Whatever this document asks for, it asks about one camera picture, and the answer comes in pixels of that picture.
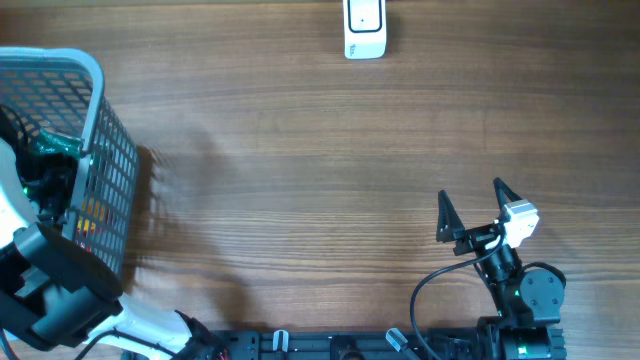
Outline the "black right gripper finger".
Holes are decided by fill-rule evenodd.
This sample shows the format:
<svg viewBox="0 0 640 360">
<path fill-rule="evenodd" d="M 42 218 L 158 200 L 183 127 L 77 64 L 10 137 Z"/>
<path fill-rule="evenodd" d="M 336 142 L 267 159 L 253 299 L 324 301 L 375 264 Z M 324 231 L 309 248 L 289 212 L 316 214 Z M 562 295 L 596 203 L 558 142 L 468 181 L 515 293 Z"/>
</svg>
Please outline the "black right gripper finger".
<svg viewBox="0 0 640 360">
<path fill-rule="evenodd" d="M 464 238 L 465 232 L 466 229 L 447 192 L 439 191 L 436 240 L 442 243 L 459 241 Z"/>
<path fill-rule="evenodd" d="M 516 194 L 500 177 L 496 177 L 493 180 L 493 185 L 500 209 L 508 203 L 521 200 L 521 197 Z"/>
</svg>

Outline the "green 3M gloves package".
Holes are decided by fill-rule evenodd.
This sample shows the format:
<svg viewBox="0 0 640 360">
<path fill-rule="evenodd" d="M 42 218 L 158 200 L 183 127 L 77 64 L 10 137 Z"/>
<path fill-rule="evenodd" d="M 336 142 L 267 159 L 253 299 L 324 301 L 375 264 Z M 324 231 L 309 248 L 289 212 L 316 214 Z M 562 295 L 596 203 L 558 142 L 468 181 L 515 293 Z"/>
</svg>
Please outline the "green 3M gloves package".
<svg viewBox="0 0 640 360">
<path fill-rule="evenodd" d="M 62 154 L 79 160 L 82 146 L 80 138 L 42 129 L 31 141 L 30 150 L 39 156 Z"/>
</svg>

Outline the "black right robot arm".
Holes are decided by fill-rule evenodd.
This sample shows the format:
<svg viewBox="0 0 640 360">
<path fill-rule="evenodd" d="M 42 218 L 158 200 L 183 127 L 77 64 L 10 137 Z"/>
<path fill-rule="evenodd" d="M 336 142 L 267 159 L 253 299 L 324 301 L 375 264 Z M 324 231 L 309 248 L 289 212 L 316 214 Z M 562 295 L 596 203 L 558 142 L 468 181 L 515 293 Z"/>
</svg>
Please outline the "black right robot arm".
<svg viewBox="0 0 640 360">
<path fill-rule="evenodd" d="M 425 340 L 442 359 L 564 359 L 560 322 L 566 277 L 544 262 L 523 264 L 517 248 L 531 237 L 538 209 L 504 181 L 493 181 L 499 215 L 490 224 L 466 228 L 448 194 L 438 193 L 436 240 L 452 242 L 456 256 L 474 254 L 476 272 L 496 314 L 470 328 L 432 329 Z"/>
</svg>

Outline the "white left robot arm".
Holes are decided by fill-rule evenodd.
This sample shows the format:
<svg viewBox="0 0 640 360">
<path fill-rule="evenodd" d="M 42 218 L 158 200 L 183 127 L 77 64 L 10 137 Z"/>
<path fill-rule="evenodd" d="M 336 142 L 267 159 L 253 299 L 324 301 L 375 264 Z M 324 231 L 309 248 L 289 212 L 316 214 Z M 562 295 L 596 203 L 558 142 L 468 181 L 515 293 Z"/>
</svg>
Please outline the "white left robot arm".
<svg viewBox="0 0 640 360">
<path fill-rule="evenodd" d="M 95 255 L 42 224 L 23 192 L 16 156 L 1 145 L 1 333 L 42 351 L 97 344 L 128 359 L 219 359 L 222 341 L 194 318 L 123 292 Z"/>
</svg>

